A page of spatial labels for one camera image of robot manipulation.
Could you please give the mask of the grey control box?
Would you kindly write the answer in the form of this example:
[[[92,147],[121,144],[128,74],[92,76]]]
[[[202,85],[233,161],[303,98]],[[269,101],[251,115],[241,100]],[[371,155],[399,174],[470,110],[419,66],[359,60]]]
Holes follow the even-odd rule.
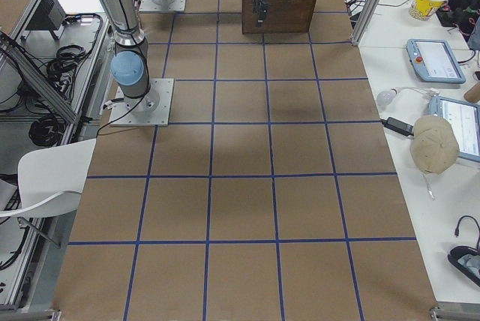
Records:
[[[58,40],[64,30],[66,16],[59,0],[40,0],[25,30],[49,32],[54,40]]]

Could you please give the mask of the cardboard tube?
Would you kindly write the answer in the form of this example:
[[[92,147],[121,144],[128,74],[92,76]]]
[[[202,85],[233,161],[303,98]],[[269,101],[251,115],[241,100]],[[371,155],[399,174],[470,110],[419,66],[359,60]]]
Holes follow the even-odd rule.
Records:
[[[480,101],[480,83],[475,84],[470,90],[464,93],[465,101],[475,104]]]

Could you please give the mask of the lower blue teach pendant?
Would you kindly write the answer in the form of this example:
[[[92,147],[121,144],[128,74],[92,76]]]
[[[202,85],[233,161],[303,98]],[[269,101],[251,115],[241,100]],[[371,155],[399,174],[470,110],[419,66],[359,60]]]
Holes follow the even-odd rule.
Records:
[[[479,105],[464,100],[434,96],[428,113],[447,120],[460,148],[459,157],[479,162]]]

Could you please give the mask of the white light bulb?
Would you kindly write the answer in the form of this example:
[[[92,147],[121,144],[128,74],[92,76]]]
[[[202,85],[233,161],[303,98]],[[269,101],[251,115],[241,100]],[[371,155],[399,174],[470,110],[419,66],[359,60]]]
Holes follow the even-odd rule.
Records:
[[[396,98],[399,91],[396,88],[390,88],[389,90],[381,91],[376,96],[376,104],[378,107],[387,107]]]

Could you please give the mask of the beige baseball cap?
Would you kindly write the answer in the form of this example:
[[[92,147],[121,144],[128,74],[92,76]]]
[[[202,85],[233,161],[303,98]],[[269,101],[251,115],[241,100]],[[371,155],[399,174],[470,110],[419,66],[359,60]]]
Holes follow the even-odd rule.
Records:
[[[451,124],[436,115],[419,118],[413,126],[410,154],[423,173],[440,174],[446,171],[460,154]]]

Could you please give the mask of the yellow popcorn paper cup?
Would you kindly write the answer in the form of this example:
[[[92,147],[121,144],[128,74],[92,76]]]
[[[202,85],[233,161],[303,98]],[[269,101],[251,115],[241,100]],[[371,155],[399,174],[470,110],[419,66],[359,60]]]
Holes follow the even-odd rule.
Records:
[[[448,0],[412,0],[409,15],[415,20],[429,20]]]

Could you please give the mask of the black tray with cloth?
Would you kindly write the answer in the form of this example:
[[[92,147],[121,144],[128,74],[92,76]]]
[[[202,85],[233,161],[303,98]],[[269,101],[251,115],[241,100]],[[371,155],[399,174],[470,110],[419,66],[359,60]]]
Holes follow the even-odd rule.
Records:
[[[479,286],[479,251],[477,249],[457,246],[450,250],[447,258],[457,270]]]

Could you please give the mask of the blue teach pendant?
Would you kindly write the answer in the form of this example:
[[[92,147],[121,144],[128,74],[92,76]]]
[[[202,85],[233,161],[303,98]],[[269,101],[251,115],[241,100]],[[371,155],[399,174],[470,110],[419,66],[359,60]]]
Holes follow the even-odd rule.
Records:
[[[434,96],[428,113],[447,120],[460,148],[459,157],[479,162],[479,105],[464,100]]]
[[[466,77],[446,40],[409,39],[409,62],[425,83],[463,84]]]

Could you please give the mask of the black power adapter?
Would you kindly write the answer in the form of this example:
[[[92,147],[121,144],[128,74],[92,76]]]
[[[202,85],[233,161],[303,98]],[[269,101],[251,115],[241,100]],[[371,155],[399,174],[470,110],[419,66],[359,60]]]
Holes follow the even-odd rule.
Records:
[[[413,126],[411,124],[407,124],[406,122],[403,122],[396,118],[383,118],[381,122],[384,128],[394,131],[397,134],[401,134],[405,137],[411,137],[414,135]]]

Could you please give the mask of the upper blue teach pendant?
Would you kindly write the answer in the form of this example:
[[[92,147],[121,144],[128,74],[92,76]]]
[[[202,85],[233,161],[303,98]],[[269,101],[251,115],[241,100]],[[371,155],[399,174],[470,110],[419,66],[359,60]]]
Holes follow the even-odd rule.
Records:
[[[463,84],[466,77],[446,40],[409,39],[409,62],[425,83]]]

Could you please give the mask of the dark wooden drawer box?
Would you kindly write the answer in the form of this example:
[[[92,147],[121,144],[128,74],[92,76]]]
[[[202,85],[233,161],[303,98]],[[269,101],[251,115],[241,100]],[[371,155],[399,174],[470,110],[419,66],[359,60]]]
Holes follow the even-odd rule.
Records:
[[[261,27],[257,27],[257,14],[253,0],[242,0],[241,30],[248,34],[306,33],[311,24],[317,0],[267,0],[268,14]]]

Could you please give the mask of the white plastic chair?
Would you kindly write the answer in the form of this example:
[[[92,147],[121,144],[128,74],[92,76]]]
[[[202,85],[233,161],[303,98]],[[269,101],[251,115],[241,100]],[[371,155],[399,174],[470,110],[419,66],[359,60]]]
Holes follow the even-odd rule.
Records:
[[[2,211],[31,227],[56,248],[61,244],[34,226],[31,218],[51,218],[78,209],[97,140],[43,148],[23,155],[18,163],[20,207]]]

